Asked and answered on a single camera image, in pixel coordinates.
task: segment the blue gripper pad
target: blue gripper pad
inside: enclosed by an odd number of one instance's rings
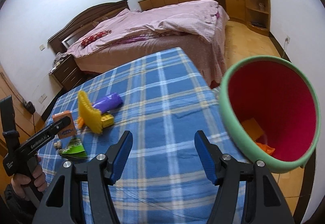
[[[207,145],[204,143],[204,139],[202,137],[205,137],[203,134],[200,135],[200,133],[197,131],[194,136],[194,144],[196,151],[199,154],[199,158],[201,160],[201,163],[203,165],[203,169],[205,171],[206,177],[214,184],[217,184],[217,176],[216,176],[216,166],[215,163],[211,157],[210,152],[208,151]]]
[[[119,152],[113,162],[113,170],[110,179],[113,184],[121,178],[124,170],[127,158],[129,157],[131,148],[133,145],[133,136],[131,132],[128,132],[124,142],[122,143]]]

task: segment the blue plaid blanket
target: blue plaid blanket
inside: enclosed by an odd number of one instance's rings
[[[216,98],[182,49],[157,52],[97,76],[59,98],[52,114],[70,110],[76,120],[79,90],[86,91],[92,102],[113,92],[124,102],[112,112],[115,125],[105,128],[102,135],[87,127],[78,131],[89,159],[105,153],[125,130],[133,134],[122,177],[109,187],[120,222],[206,223],[218,187],[205,176],[194,147],[195,132],[203,130],[223,153],[239,161],[244,158],[225,132]],[[39,155],[50,183],[65,159],[53,142],[40,149]],[[93,223],[88,187],[82,188],[86,221]],[[234,223],[241,221],[244,193],[243,183]]]

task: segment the purple plastic bag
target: purple plastic bag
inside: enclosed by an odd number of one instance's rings
[[[99,109],[100,112],[104,114],[107,111],[117,108],[121,103],[123,103],[123,101],[119,94],[113,93],[96,101],[96,103],[93,104],[93,107]]]

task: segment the person's hand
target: person's hand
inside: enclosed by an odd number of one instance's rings
[[[36,156],[37,162],[41,161],[39,156]],[[34,185],[37,187],[38,191],[43,192],[47,187],[48,183],[45,180],[45,173],[40,164],[38,164],[32,173],[33,177],[35,178]],[[29,200],[25,194],[22,185],[26,185],[30,183],[30,178],[26,175],[15,174],[11,179],[12,189],[22,199]]]

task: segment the red pillow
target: red pillow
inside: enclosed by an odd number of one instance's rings
[[[104,30],[104,31],[101,31],[101,32],[96,33],[94,35],[91,35],[88,38],[85,38],[85,39],[83,39],[81,41],[81,47],[84,48],[87,45],[89,45],[90,43],[92,43],[92,42],[94,42],[94,41],[96,41],[96,40],[98,40],[98,39],[100,39],[100,38],[102,38],[102,37],[104,37],[104,36],[106,36],[106,35],[108,35],[110,33],[112,33],[111,30]]]

